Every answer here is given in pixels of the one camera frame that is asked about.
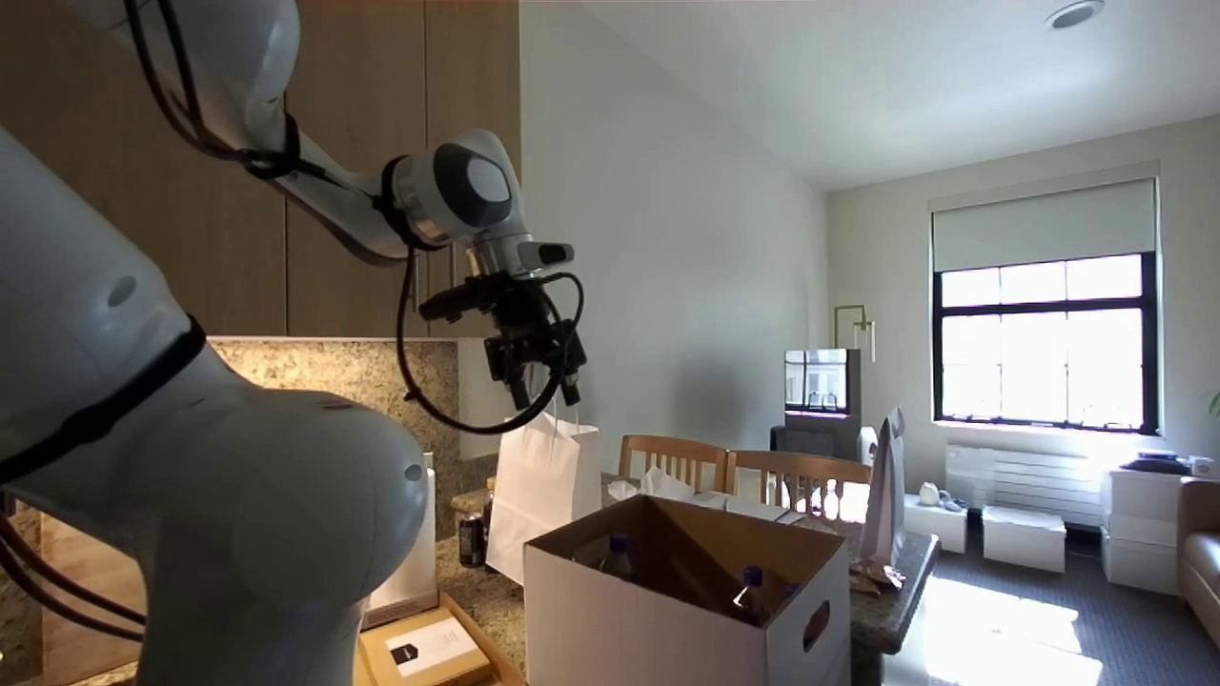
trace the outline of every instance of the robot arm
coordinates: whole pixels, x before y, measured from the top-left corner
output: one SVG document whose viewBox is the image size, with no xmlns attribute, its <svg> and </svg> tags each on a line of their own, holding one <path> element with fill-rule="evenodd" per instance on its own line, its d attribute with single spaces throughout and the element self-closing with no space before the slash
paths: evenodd
<svg viewBox="0 0 1220 686">
<path fill-rule="evenodd" d="M 546 268 L 567 263 L 572 248 L 529 239 L 518 178 L 497 132 L 462 132 L 424 158 L 394 158 L 382 170 L 360 174 L 302 132 L 286 111 L 302 41 L 294 0 L 66 3 L 135 47 L 166 118 L 194 150 L 237 161 L 283 186 L 360 261 L 406 263 L 416 248 L 464 248 L 473 278 L 424 301 L 420 318 L 459 320 L 468 309 L 491 313 L 499 334 L 487 338 L 487 365 L 518 409 L 529 404 L 521 365 L 548 365 L 554 386 L 521 421 L 538 416 L 557 389 L 567 404 L 579 402 L 572 386 L 572 375 L 582 365 L 576 320 L 557 318 L 540 278 Z"/>
</svg>

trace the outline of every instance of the table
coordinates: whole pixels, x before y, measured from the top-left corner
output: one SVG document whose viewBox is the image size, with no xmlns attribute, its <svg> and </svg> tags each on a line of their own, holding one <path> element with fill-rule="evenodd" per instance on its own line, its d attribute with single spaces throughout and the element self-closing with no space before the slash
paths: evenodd
<svg viewBox="0 0 1220 686">
<path fill-rule="evenodd" d="M 906 624 L 923 597 L 938 538 L 904 535 L 895 571 L 906 579 L 895 593 L 852 593 L 852 684 L 882 684 L 884 658 L 904 647 Z M 528 619 L 521 587 L 487 571 L 462 569 L 459 540 L 440 540 L 440 590 L 449 593 L 487 637 L 487 647 L 507 667 L 504 684 L 521 684 L 528 676 Z"/>
</svg>

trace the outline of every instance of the window frame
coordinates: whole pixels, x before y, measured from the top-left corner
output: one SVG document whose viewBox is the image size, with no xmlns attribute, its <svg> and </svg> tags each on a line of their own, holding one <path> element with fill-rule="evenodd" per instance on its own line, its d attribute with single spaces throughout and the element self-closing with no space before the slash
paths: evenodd
<svg viewBox="0 0 1220 686">
<path fill-rule="evenodd" d="M 994 305 L 948 305 L 947 309 L 947 272 L 933 272 L 929 287 L 929 352 L 933 352 L 933 424 L 970 424 L 970 427 L 1053 427 L 1053 432 L 1098 432 L 1098 433 L 1161 433 L 1161 257 L 1142 257 L 1142 292 L 1135 299 L 1063 299 L 1063 301 L 994 301 Z M 1007 318 L 1007 313 L 1142 313 L 1142 386 L 1145 386 L 1145 421 L 1142 427 L 1096 427 L 1096 424 L 1046 424 L 1046 421 L 1007 421 L 1007 416 L 947 416 L 947 320 L 954 318 Z"/>
</svg>

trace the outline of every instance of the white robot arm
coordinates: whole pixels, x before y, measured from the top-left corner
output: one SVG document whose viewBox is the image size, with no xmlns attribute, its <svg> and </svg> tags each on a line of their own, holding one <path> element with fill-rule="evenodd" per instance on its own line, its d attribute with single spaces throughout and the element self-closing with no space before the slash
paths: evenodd
<svg viewBox="0 0 1220 686">
<path fill-rule="evenodd" d="M 518 409 L 521 362 L 546 362 L 561 377 L 548 389 L 576 398 L 576 325 L 538 278 L 572 250 L 528 235 L 497 139 L 364 178 L 283 111 L 291 0 L 69 3 L 135 41 L 190 146 L 277 182 L 364 261 L 468 248 L 478 275 L 424 318 L 487 309 L 491 377 Z M 349 402 L 242 380 L 161 272 L 3 130 L 0 178 L 0 491 L 140 563 L 140 684 L 349 684 L 360 601 L 432 507 L 424 450 Z"/>
</svg>

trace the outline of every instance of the chair back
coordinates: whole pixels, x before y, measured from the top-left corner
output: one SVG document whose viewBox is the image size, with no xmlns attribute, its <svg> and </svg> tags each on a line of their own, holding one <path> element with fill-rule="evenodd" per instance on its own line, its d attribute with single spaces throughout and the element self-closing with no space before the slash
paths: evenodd
<svg viewBox="0 0 1220 686">
<path fill-rule="evenodd" d="M 734 450 L 676 433 L 621 433 L 617 475 L 635 482 L 662 468 L 693 491 L 734 491 Z"/>
<path fill-rule="evenodd" d="M 823 457 L 823 455 L 734 450 L 734 457 L 737 457 L 737 468 L 758 474 L 763 504 L 802 510 L 812 518 L 843 518 L 847 484 L 866 488 L 873 482 L 868 466 Z"/>
</svg>

